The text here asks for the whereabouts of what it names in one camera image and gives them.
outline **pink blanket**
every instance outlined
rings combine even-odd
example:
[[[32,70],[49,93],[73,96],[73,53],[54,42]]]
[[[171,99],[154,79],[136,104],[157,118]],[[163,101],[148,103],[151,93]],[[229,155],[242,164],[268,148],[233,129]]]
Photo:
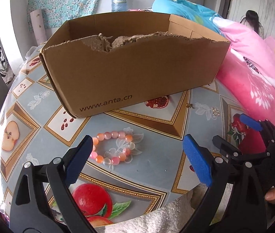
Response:
[[[246,26],[222,18],[213,20],[231,47],[216,78],[238,99],[255,120],[275,125],[275,51]],[[239,149],[243,153],[265,151],[258,132],[246,134]]]

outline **pomegranate print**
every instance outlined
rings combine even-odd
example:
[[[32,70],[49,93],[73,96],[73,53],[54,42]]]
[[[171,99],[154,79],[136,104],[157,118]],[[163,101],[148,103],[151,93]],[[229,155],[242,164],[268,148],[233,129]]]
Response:
[[[167,96],[159,97],[145,102],[147,107],[152,109],[163,109],[169,103],[169,98]]]
[[[39,61],[40,61],[40,58],[38,57],[38,58],[32,60],[32,62],[29,66],[35,66],[37,63],[39,63]]]
[[[25,89],[25,88],[26,88],[26,85],[25,85],[25,84],[23,84],[23,83],[21,83],[21,84],[20,84],[20,88],[21,88],[21,89],[22,89],[22,88],[24,88],[24,89]]]
[[[65,128],[67,128],[69,125],[68,125],[68,123],[67,123],[67,118],[65,118],[64,120],[63,120],[63,124],[62,124],[62,126],[61,126],[61,130],[64,130]]]

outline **paper roll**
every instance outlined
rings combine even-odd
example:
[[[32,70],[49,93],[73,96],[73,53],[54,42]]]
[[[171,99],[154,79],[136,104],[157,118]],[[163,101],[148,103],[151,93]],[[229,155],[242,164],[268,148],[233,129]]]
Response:
[[[38,9],[30,13],[34,35],[37,45],[47,41],[44,22],[42,20],[42,10]]]

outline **silver screw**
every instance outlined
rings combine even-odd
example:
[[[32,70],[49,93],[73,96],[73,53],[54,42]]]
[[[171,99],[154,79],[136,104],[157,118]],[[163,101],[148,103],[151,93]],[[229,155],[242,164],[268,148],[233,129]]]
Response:
[[[56,164],[59,164],[61,162],[61,158],[54,158],[53,159],[53,163],[56,165]]]
[[[245,166],[248,167],[248,168],[251,168],[253,165],[251,162],[245,162]]]
[[[24,168],[29,168],[31,166],[31,162],[25,162],[24,163]]]
[[[215,162],[221,164],[221,163],[224,162],[224,160],[222,158],[220,158],[220,157],[216,157],[215,158]]]

